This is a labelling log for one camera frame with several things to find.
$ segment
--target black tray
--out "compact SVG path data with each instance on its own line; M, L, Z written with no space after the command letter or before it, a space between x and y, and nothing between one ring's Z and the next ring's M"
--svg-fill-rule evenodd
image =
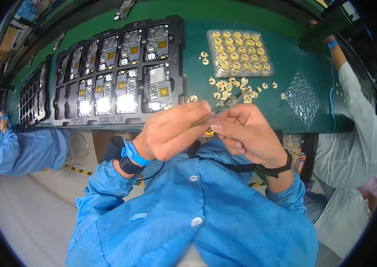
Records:
M169 56L167 59L159 59L154 61L145 61L145 47L147 43L147 28L159 25L168 25L169 37ZM120 52L122 49L122 36L124 33L141 30L141 48L139 60L135 64L128 64L126 66L119 66ZM118 35L117 49L114 58L114 66L100 70L100 52L102 42L111 36ZM84 68L87 57L88 46L94 42L98 42L98 48L95 56L95 70L89 69L86 74ZM72 54L74 51L82 47L82 55L79 61L79 69L77 78L71 76L69 72L71 69ZM148 94L149 90L144 90L148 86L147 83L147 68L159 64L166 64L170 71L170 85L171 85L171 99L172 106L185 103L185 76L182 74L182 50L185 48L185 28L184 20L177 15L167 16L161 20L142 20L130 24L126 24L120 29L110 29L105 32L95 35L89 40L83 40L71 46L67 51L62 51L57 55L56 66L54 70L53 90L52 90L52 116L51 122L55 126L68 125L103 125L103 124L119 124L119 125L142 125L148 118L154 114L148 108ZM69 55L66 70L63 73L63 83L58 84L58 74L61 73L61 62ZM119 71L128 70L132 68L138 69L138 76L136 77L138 88L138 108L136 113L118 114L116 112L116 77ZM104 74L112 74L111 84L111 108L110 114L98 114L96 110L95 99L95 84L96 78ZM92 91L90 107L91 112L88 115L81 115L79 113L79 85L86 79L92 78Z
M49 117L49 74L52 55L41 62L21 88L19 122L22 131Z

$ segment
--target yellow and black floor tape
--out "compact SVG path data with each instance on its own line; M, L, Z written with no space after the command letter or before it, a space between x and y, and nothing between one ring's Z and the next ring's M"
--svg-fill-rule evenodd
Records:
M93 173L91 173L91 172L89 172L87 170L82 170L82 169L75 168L75 167L72 167L72 166L69 166L69 165L66 165L66 164L64 164L62 166L62 168L67 168L67 169L73 170L73 171L75 171L77 173L86 174L86 175L89 175L89 176L91 176L93 174ZM135 185L145 186L144 181L137 181L135 183ZM261 186L261 185L264 185L264 182L256 182L256 183L249 183L248 184L249 187L257 187L257 186Z

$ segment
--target white button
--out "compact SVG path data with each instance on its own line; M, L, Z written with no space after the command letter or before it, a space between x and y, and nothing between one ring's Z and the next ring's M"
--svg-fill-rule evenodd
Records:
M203 219L200 217L196 217L191 221L191 226L195 227L196 225L199 225L203 222Z

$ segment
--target red can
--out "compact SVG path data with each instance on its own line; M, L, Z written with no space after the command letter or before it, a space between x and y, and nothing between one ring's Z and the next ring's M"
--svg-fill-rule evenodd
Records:
M307 154L306 153L300 153L300 158L298 159L298 166L297 166L297 173L301 174L301 171L303 170L304 163L306 162Z

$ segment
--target green table surface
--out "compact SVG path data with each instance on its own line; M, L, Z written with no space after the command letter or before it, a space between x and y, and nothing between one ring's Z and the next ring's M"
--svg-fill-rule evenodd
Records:
M330 88L333 84L331 74L331 59L327 53L304 51L298 48L297 38L305 32L305 28L276 13L268 10L229 0L200 1L192 0L182 6L179 1L152 0L136 3L126 20L112 21L118 6L110 12L92 18L65 35L61 47L52 52L55 40L45 46L35 56L32 66L37 66L48 54L55 54L52 68L56 63L56 54L68 49L71 45L92 37L94 34L110 28L118 29L127 23L151 18L153 20L165 18L168 15L178 14L185 19L186 48L183 50L183 73L187 76L186 96L196 95L199 100L208 101L215 106L220 100L213 98L217 92L215 85L209 84L209 78L214 77L213 64L203 65L199 60L202 51L209 51L206 41L206 31L209 29L241 29L253 30L262 34L268 49L268 55L275 67L275 74L271 77L250 77L248 85L252 88L261 87L262 83L278 84L277 89L269 86L263 89L253 104L257 105L266 117L272 128L280 129L285 133L319 132L327 133L334 130L334 120L330 115ZM222 8L226 10L243 10L243 16L223 16ZM20 88L34 68L25 66L12 81L15 91L8 95L8 114L11 123L19 121ZM309 129L306 129L301 120L295 115L286 100L281 99L281 93L287 90L297 70L300 69L314 88L321 106ZM338 81L337 71L334 69L334 80ZM49 95L52 95L53 77L49 79ZM344 106L344 96L333 95L334 109ZM336 132L352 131L352 120L344 116L335 116ZM86 126L85 128L124 129L120 125Z

